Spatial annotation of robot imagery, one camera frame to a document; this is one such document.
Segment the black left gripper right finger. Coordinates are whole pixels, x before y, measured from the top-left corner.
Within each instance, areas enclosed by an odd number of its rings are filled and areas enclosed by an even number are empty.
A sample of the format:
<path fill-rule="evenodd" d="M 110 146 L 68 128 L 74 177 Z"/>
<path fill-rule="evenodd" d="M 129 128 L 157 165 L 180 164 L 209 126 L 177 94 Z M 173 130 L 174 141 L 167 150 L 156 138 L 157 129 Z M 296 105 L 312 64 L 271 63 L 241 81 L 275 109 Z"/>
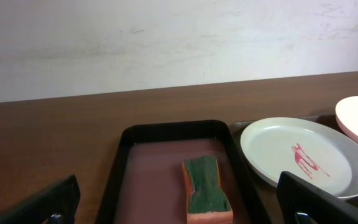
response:
<path fill-rule="evenodd" d="M 280 174 L 277 198 L 285 223 L 358 224 L 358 208 L 288 171 Z"/>

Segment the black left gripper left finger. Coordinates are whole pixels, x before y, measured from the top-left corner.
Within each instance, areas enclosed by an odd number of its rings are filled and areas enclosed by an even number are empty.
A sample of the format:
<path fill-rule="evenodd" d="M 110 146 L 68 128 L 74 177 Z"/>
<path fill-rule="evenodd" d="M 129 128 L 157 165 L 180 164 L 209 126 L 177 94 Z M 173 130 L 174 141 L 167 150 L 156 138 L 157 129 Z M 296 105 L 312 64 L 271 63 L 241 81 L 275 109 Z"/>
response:
<path fill-rule="evenodd" d="M 76 176 L 69 175 L 1 211 L 0 224 L 74 223 L 80 196 Z"/>

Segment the white plate with red stain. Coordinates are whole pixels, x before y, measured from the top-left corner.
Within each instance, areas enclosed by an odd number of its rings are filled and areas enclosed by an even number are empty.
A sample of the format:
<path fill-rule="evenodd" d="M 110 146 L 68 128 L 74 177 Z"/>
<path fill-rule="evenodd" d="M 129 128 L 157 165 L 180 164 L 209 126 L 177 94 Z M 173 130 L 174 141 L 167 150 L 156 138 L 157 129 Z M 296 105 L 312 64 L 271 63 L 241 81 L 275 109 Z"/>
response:
<path fill-rule="evenodd" d="M 288 171 L 337 198 L 358 196 L 358 144 L 333 128 L 266 118 L 243 130 L 240 145 L 252 170 L 274 187 Z"/>

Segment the green and orange sponge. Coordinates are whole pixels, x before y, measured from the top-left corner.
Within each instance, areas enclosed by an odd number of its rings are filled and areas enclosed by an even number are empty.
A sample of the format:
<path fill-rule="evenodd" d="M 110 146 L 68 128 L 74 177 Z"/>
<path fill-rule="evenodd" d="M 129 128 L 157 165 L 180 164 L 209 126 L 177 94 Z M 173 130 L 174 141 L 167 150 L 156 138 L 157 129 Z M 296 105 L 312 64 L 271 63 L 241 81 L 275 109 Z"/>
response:
<path fill-rule="evenodd" d="M 232 223 L 234 212 L 221 185 L 217 159 L 213 156 L 186 159 L 181 169 L 187 224 Z"/>

